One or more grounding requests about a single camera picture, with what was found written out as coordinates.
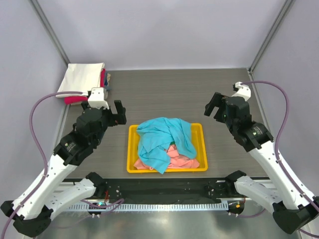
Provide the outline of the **yellow plastic tray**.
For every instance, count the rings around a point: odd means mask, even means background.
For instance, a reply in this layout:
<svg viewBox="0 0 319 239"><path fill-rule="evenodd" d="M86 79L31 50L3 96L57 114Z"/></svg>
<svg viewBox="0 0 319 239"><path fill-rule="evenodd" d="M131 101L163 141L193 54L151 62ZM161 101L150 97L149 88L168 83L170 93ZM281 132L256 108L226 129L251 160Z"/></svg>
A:
<svg viewBox="0 0 319 239"><path fill-rule="evenodd" d="M127 148L127 172L128 173L157 173L156 170L138 170L134 164L138 160L138 144L140 141L140 136L137 134L138 124L133 124L129 127L128 134L128 148ZM195 147L197 156L196 159L199 162L199 167L197 168L169 168L166 170L167 173L181 173L181 172L204 172L208 169L207 154L204 140L204 133L202 124L192 123L191 124L191 141Z"/></svg>

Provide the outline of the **cyan t shirt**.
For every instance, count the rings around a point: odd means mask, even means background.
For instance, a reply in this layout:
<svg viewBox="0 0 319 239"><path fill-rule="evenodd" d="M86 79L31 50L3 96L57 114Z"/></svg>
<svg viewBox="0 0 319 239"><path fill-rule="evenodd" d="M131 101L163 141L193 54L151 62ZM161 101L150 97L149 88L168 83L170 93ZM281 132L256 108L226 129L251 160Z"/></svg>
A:
<svg viewBox="0 0 319 239"><path fill-rule="evenodd" d="M197 156L191 141L191 124L178 118L156 118L137 127L140 136L138 157L146 165L164 174L170 164L166 150L175 142L177 151L190 159Z"/></svg>

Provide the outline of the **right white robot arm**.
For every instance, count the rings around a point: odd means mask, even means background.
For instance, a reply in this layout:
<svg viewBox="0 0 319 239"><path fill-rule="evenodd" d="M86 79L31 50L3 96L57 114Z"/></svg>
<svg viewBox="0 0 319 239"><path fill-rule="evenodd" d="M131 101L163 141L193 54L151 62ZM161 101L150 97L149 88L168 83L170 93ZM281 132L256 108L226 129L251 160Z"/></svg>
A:
<svg viewBox="0 0 319 239"><path fill-rule="evenodd" d="M268 129L252 120L248 103L250 88L237 82L233 90L235 93L230 97L214 93L205 106L204 115L210 116L214 108L218 109L214 119L225 124L234 140L260 164L276 191L255 182L240 170L225 178L227 189L261 205L272 214L281 230L292 234L318 217L319 198L287 164Z"/></svg>

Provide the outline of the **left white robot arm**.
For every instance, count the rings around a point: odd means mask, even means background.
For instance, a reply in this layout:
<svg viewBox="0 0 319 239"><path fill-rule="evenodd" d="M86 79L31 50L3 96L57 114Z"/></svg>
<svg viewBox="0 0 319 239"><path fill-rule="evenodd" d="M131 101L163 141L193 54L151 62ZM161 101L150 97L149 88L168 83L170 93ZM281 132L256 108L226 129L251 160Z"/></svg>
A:
<svg viewBox="0 0 319 239"><path fill-rule="evenodd" d="M126 124L125 107L120 100L114 104L115 114L105 106L94 108L83 102L82 114L73 129L61 138L43 171L17 199L2 203L0 209L20 234L34 238L69 206L86 198L104 196L107 182L95 172L58 196L53 192L100 145L107 128Z"/></svg>

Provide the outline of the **folded red t shirt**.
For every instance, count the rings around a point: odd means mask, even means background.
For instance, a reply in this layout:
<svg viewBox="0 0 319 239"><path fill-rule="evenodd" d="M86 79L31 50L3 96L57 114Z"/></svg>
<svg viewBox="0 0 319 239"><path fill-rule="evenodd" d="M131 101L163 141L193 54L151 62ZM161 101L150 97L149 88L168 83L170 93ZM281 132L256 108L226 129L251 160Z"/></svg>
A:
<svg viewBox="0 0 319 239"><path fill-rule="evenodd" d="M103 87L105 85L106 76L107 76L106 69L103 68L100 74L100 83L99 83L100 87ZM70 97L64 98L64 103L66 105L80 104L83 101L87 101L87 99L88 99L87 96L70 96Z"/></svg>

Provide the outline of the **folded white t shirt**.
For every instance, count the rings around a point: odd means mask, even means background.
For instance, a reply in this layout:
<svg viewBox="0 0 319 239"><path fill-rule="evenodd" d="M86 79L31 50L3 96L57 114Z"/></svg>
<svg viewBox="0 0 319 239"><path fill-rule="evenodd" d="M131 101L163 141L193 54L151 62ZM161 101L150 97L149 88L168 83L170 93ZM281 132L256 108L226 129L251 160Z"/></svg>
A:
<svg viewBox="0 0 319 239"><path fill-rule="evenodd" d="M100 87L101 72L104 63L68 64L64 78L59 86L57 98L70 96L88 96L92 88Z"/></svg>

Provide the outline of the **pink t shirt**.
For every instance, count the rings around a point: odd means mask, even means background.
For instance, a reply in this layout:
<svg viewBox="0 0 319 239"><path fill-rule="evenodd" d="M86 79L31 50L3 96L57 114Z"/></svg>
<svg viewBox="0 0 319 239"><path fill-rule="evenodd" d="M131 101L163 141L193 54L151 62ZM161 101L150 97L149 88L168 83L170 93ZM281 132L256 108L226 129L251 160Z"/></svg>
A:
<svg viewBox="0 0 319 239"><path fill-rule="evenodd" d="M175 144L172 144L168 150L166 150L166 153L170 157L170 164L167 167L168 169L194 169L200 166L196 158L190 159L182 154L179 154ZM153 170L152 167L144 164L140 159L134 163L134 167L137 170Z"/></svg>

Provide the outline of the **aluminium rail frame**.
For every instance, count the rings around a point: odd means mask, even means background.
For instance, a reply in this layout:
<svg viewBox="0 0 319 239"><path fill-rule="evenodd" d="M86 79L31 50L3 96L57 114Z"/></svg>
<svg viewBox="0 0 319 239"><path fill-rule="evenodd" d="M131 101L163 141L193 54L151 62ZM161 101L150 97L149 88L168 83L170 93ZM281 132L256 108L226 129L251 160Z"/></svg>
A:
<svg viewBox="0 0 319 239"><path fill-rule="evenodd" d="M281 201L277 191L271 190L249 177L241 177L236 182L229 179L227 180L234 186L235 191L244 195L244 197L252 198L257 194L264 193L264 199ZM82 179L56 196L53 195L53 187L41 185L40 189L32 195L30 200L39 207L46 206L47 208L53 208L55 206L67 206L86 200L88 197L93 196L94 193L98 193L104 188L105 179L93 175ZM124 201L124 199L118 199L114 203L118 203L120 200Z"/></svg>

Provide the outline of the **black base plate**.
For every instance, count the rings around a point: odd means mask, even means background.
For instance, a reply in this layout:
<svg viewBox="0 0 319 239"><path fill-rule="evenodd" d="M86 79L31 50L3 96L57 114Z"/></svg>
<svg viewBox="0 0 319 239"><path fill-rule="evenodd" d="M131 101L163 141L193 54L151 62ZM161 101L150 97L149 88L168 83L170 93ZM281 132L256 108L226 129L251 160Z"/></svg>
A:
<svg viewBox="0 0 319 239"><path fill-rule="evenodd" d="M243 198L224 178L106 179L105 188L89 199L124 199L125 204L205 204Z"/></svg>

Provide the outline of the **left corner aluminium post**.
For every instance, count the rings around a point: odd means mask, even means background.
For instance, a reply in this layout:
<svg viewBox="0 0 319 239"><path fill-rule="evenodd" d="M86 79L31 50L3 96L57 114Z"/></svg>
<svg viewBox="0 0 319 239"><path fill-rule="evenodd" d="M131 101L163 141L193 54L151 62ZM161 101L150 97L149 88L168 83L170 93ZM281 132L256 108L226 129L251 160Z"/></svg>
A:
<svg viewBox="0 0 319 239"><path fill-rule="evenodd" d="M63 62L65 63L65 65L68 65L70 63L70 60L60 42L60 40L58 39L54 29L52 28L46 14L44 13L41 5L39 4L39 1L37 0L29 0L28 1L31 5L31 7L33 8L35 14L37 15L37 17L40 20L40 23L42 24L42 26L44 27L44 30L46 31L46 33L48 34L50 40L52 41L53 45L55 46L58 54L60 55L61 59L63 60Z"/></svg>

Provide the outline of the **corner aluminium post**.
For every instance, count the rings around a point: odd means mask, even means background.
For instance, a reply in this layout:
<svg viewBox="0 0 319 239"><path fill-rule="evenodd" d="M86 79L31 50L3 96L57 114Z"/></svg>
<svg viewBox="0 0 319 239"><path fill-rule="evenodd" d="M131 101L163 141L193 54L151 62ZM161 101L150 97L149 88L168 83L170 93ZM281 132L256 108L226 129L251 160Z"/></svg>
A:
<svg viewBox="0 0 319 239"><path fill-rule="evenodd" d="M46 31L46 33L48 34L50 40L52 41L53 45L55 46L58 54L60 55L61 59L63 60L63 62L65 63L65 65L68 65L70 63L70 60L60 42L60 40L58 39L54 29L52 28L46 14L44 13L41 5L39 4L39 1L37 0L29 0L28 1L31 5L31 7L33 8L35 14L37 15L37 17L40 20L40 23L42 24L42 26L44 27L44 30Z"/></svg>
<svg viewBox="0 0 319 239"><path fill-rule="evenodd" d="M287 16L288 12L290 11L291 7L294 5L295 0L285 0L284 4L280 8L279 13L277 14L270 30L268 31L261 47L259 48L251 66L247 68L247 71L250 75L253 74L254 70L256 69L258 63L260 62L261 58L263 57L265 51L271 44L273 38L275 37L277 31L279 30L281 24L283 23L285 17Z"/></svg>

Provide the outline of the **right corner aluminium post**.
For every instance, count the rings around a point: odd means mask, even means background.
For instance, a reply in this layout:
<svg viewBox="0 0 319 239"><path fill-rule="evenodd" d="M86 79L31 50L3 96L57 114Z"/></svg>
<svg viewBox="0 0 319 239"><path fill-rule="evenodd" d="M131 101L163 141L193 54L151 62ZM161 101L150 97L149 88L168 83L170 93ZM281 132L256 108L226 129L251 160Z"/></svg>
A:
<svg viewBox="0 0 319 239"><path fill-rule="evenodd" d="M256 69L258 63L260 62L261 58L263 57L265 51L271 44L273 38L275 37L277 31L279 30L281 24L283 23L285 17L287 16L288 12L290 11L291 7L294 5L295 0L285 0L284 4L280 8L279 13L277 14L270 30L268 31L261 47L259 48L251 66L247 68L247 71L250 75L253 74L254 70Z"/></svg>

